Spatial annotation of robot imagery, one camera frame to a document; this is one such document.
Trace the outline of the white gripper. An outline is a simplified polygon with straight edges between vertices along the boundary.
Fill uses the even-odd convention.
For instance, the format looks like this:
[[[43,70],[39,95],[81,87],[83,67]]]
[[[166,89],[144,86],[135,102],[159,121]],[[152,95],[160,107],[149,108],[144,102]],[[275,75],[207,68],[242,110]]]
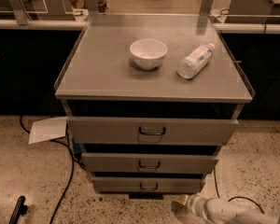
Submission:
[[[188,194],[181,194],[179,201],[181,204],[187,204],[187,207],[192,214],[197,217],[207,218],[206,204],[208,200],[206,198],[199,195],[188,196]]]

